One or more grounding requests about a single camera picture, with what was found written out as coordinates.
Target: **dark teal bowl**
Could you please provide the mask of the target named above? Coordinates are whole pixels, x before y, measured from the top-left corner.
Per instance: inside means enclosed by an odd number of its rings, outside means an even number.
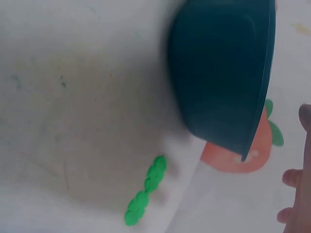
[[[247,157],[264,107],[275,0],[189,0],[168,40],[171,81],[197,137]]]

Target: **strawberry leaf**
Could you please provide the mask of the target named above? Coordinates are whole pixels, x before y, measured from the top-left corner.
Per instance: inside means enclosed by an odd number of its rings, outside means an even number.
[[[272,132],[272,144],[278,147],[281,147],[284,145],[284,138],[281,133],[281,130],[276,126],[275,123],[269,120],[269,124],[271,127],[271,132]]]
[[[269,116],[271,115],[272,110],[273,110],[273,102],[272,102],[272,100],[266,99],[264,105],[266,106],[267,117],[269,118]]]

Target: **green play dough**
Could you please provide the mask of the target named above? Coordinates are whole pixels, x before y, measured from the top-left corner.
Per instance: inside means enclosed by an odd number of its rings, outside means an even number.
[[[145,208],[149,203],[149,193],[152,193],[158,188],[160,182],[163,180],[166,167],[166,158],[163,155],[156,157],[148,169],[144,183],[145,190],[138,192],[128,204],[127,211],[124,215],[124,222],[127,226],[134,226],[143,217]]]

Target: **blue mark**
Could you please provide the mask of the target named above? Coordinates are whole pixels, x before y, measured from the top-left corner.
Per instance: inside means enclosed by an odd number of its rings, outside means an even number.
[[[11,78],[15,81],[17,90],[21,90],[23,85],[21,84],[19,76],[17,74],[13,74]]]
[[[141,39],[141,35],[140,35],[139,32],[135,31],[134,34],[135,34],[135,36],[136,36],[137,39]]]
[[[89,6],[89,9],[90,9],[93,13],[97,14],[97,12],[95,11],[95,9],[94,9],[93,7]]]

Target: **hand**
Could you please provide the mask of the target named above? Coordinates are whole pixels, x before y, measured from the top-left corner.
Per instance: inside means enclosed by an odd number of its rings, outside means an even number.
[[[307,132],[302,170],[284,172],[283,182],[296,188],[294,206],[281,210],[277,220],[286,223],[284,233],[311,233],[311,105],[303,104],[299,119]]]

